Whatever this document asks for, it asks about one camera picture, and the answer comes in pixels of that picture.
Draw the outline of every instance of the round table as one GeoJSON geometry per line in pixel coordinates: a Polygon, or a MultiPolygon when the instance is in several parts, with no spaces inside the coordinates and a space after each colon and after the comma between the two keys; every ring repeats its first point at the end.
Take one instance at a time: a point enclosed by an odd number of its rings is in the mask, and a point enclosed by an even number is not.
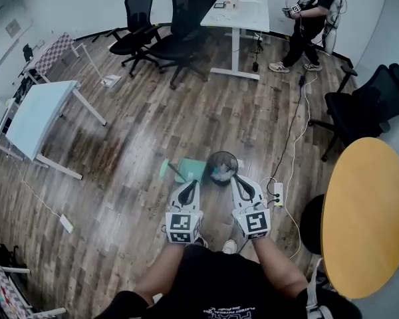
{"type": "Polygon", "coordinates": [[[331,176],[322,221],[327,276],[347,298],[364,298],[399,267],[399,157],[376,138],[355,141],[331,176]]]}

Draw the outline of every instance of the person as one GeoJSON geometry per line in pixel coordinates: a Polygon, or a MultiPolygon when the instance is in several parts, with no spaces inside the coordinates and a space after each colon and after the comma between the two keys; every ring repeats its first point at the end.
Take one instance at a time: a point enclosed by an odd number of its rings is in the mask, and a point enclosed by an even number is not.
{"type": "Polygon", "coordinates": [[[293,36],[290,38],[290,51],[282,61],[270,63],[269,69],[273,72],[289,73],[289,68],[301,58],[304,52],[310,60],[310,63],[305,64],[305,69],[322,70],[312,40],[324,29],[325,20],[333,3],[334,0],[299,1],[301,11],[291,12],[291,17],[295,19],[295,26],[293,36]]]}
{"type": "MultiPolygon", "coordinates": [[[[307,280],[270,237],[255,239],[260,264],[236,254],[229,240],[212,252],[195,244],[167,243],[133,292],[119,292],[96,319],[127,318],[306,318],[307,280]],[[154,303],[154,296],[163,294],[154,303]]],[[[335,292],[318,289],[319,305],[337,318],[362,318],[335,292]]]]}

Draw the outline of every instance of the wooden floor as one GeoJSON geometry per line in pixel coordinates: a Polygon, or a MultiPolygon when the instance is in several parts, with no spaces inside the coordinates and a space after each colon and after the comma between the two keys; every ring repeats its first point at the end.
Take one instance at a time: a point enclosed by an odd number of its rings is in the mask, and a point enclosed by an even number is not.
{"type": "MultiPolygon", "coordinates": [[[[21,183],[15,163],[0,152],[0,242],[9,248],[19,245],[19,259],[32,271],[30,291],[44,308],[64,306],[71,318],[91,318],[116,292],[132,289],[166,242],[161,229],[176,184],[170,171],[164,180],[158,177],[165,158],[174,163],[183,157],[206,160],[213,152],[227,150],[243,161],[240,174],[261,181],[273,173],[299,98],[303,71],[303,58],[290,74],[269,71],[267,63],[280,60],[289,44],[265,37],[259,82],[210,74],[204,83],[189,72],[173,91],[169,81],[174,68],[159,74],[153,64],[144,61],[131,79],[129,67],[120,66],[123,57],[108,52],[111,42],[104,37],[95,43],[84,40],[101,72],[122,76],[112,90],[99,84],[84,56],[75,60],[70,54],[66,64],[60,63],[50,75],[52,81],[81,81],[84,97],[108,121],[101,126],[71,97],[44,144],[45,156],[83,174],[82,181],[27,159],[18,162],[35,193],[73,223],[71,235],[21,183]]],[[[251,72],[255,55],[248,42],[241,42],[240,67],[251,72]]],[[[209,42],[205,50],[211,63],[202,63],[204,70],[230,67],[230,38],[222,37],[220,46],[209,42]]],[[[307,86],[307,96],[312,117],[329,120],[324,95],[337,90],[343,77],[342,62],[323,53],[320,58],[324,70],[307,86]]],[[[314,77],[315,73],[308,73],[307,81],[314,77]]],[[[346,90],[352,87],[350,82],[346,90]]],[[[291,174],[293,142],[306,122],[307,103],[302,97],[275,176],[285,187],[291,174]]],[[[339,144],[331,152],[329,162],[320,161],[331,136],[322,128],[308,128],[297,142],[287,202],[297,221],[307,202],[326,191],[342,148],[339,144]]],[[[221,249],[231,237],[242,245],[231,218],[230,188],[204,184],[201,207],[205,213],[201,231],[211,249],[221,249]]],[[[271,236],[288,257],[297,250],[297,230],[283,209],[273,210],[271,236]]],[[[242,254],[257,259],[251,243],[242,254]]],[[[305,273],[315,260],[303,248],[294,258],[305,273]]]]}

